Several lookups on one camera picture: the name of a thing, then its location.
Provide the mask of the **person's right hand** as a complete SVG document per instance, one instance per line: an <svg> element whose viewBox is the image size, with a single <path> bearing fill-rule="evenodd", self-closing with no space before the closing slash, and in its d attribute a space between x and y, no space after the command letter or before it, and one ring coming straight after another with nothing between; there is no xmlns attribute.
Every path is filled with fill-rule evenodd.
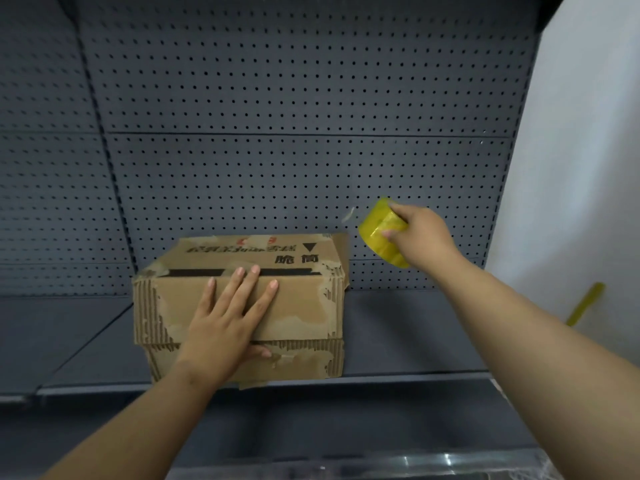
<svg viewBox="0 0 640 480"><path fill-rule="evenodd" d="M437 213L424 207L408 206L412 207L409 227L391 241L407 263L435 280L453 275L468 265Z"/></svg>

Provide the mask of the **person's left hand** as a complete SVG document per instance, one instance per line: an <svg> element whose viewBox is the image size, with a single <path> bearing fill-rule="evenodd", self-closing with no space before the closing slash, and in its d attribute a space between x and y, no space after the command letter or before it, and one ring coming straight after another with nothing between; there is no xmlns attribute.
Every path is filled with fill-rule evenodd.
<svg viewBox="0 0 640 480"><path fill-rule="evenodd" d="M248 346L261 346L252 343L252 336L276 297L279 282L268 282L251 307L246 303L244 312L235 312L235 292L245 273L242 267L233 272L219 297L215 295L212 313L204 319L200 298L172 372L185 372L197 384L217 388L247 361Z"/></svg>

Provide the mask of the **yellow packing tape roll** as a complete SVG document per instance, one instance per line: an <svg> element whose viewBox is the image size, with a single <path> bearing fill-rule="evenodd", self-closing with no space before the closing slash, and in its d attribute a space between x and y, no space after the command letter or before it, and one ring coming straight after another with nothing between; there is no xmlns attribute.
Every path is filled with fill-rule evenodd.
<svg viewBox="0 0 640 480"><path fill-rule="evenodd" d="M367 247L383 261L400 269L409 268L399 248L383 235L383 231L403 232L407 222L390 207L389 198L377 201L358 225L358 233Z"/></svg>

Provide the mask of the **worn brown cardboard box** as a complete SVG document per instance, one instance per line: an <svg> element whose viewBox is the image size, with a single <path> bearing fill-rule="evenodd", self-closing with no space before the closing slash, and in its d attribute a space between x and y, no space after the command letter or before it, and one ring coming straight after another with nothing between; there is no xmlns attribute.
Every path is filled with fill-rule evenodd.
<svg viewBox="0 0 640 480"><path fill-rule="evenodd" d="M219 304L236 271L247 275L254 266L260 275L243 312L278 282L252 335L273 355L240 365L230 381L248 388L342 376L348 234L210 235L181 238L132 279L134 343L144 351L154 383L178 357L208 281L216 283Z"/></svg>

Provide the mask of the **person's left forearm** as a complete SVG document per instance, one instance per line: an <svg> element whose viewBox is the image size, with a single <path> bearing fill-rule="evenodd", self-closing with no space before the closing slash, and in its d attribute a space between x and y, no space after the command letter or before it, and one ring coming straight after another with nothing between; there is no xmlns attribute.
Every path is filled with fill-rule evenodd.
<svg viewBox="0 0 640 480"><path fill-rule="evenodd" d="M222 382L217 364L180 361L38 480L165 480Z"/></svg>

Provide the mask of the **person's right forearm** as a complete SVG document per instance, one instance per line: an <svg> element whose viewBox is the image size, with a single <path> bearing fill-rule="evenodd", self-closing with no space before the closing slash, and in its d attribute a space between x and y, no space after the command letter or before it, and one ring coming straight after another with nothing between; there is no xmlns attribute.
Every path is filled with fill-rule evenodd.
<svg viewBox="0 0 640 480"><path fill-rule="evenodd" d="M565 480L640 480L640 369L458 253L425 269Z"/></svg>

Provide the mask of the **grey perforated metal shelving unit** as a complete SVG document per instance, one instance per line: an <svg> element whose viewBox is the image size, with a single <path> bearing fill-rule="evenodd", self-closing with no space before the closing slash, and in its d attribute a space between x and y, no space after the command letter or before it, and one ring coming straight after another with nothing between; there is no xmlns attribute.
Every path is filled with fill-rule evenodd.
<svg viewBox="0 0 640 480"><path fill-rule="evenodd" d="M181 237L348 232L343 377L220 392L179 466L532 447L442 293L356 226L432 207L484 266L541 0L0 0L0 477L148 386L131 278Z"/></svg>

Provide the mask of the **yellow tape strip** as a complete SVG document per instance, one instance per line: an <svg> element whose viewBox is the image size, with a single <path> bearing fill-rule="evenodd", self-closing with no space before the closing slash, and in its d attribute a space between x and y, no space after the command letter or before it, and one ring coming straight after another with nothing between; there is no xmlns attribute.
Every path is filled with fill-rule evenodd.
<svg viewBox="0 0 640 480"><path fill-rule="evenodd" d="M566 320L566 325L574 327L578 322L580 322L586 311L603 295L605 288L606 286L603 282L596 282L592 284L587 293L585 293L585 295L580 299L580 302L578 302L576 307L574 307L569 318Z"/></svg>

